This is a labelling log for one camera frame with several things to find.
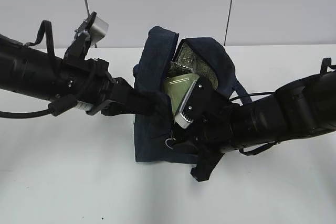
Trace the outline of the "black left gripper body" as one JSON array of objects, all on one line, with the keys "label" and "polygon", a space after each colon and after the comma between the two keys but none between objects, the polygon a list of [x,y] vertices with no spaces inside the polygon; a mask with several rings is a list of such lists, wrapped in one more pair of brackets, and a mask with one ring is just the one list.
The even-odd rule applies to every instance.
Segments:
[{"label": "black left gripper body", "polygon": [[73,108],[87,115],[129,112],[129,84],[123,78],[112,77],[107,61],[67,56],[62,61],[62,76],[67,84],[62,95],[63,112]]}]

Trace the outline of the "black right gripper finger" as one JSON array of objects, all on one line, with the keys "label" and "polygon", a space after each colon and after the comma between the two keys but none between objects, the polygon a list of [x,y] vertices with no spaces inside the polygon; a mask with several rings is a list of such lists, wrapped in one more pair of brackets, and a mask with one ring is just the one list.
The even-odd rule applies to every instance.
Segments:
[{"label": "black right gripper finger", "polygon": [[224,156],[217,150],[202,149],[199,151],[196,166],[191,169],[192,177],[198,182],[209,180],[212,171]]}]

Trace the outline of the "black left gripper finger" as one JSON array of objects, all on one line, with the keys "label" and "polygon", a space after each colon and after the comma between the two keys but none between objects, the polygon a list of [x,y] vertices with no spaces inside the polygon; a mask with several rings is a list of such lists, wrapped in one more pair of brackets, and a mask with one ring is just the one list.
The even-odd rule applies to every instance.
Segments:
[{"label": "black left gripper finger", "polygon": [[155,102],[131,86],[115,84],[110,94],[110,116],[121,114],[151,115]]}]

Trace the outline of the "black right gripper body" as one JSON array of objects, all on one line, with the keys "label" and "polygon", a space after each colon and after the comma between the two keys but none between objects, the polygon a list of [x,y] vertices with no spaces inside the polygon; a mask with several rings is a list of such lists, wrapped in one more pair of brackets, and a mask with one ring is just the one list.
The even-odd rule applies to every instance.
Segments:
[{"label": "black right gripper body", "polygon": [[202,160],[236,150],[230,117],[235,103],[180,106],[175,115],[172,149]]}]

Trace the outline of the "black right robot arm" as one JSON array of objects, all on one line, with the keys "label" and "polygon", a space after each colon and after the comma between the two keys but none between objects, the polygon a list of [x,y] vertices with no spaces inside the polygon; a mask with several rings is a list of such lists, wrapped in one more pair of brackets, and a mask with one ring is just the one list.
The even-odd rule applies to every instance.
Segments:
[{"label": "black right robot arm", "polygon": [[271,95],[239,105],[199,78],[181,105],[168,147],[196,157],[191,175],[209,179],[223,155],[257,155],[279,143],[335,131],[335,72],[293,81]]}]

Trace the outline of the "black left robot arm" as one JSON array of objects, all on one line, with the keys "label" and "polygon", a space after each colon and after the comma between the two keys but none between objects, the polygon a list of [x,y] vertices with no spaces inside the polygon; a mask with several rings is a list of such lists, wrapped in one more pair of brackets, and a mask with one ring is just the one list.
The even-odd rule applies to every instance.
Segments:
[{"label": "black left robot arm", "polygon": [[48,101],[35,112],[1,112],[6,119],[59,116],[73,108],[87,115],[101,113],[150,115],[155,102],[123,78],[114,78],[108,62],[85,59],[67,49],[64,58],[52,49],[41,52],[1,36],[1,89]]}]

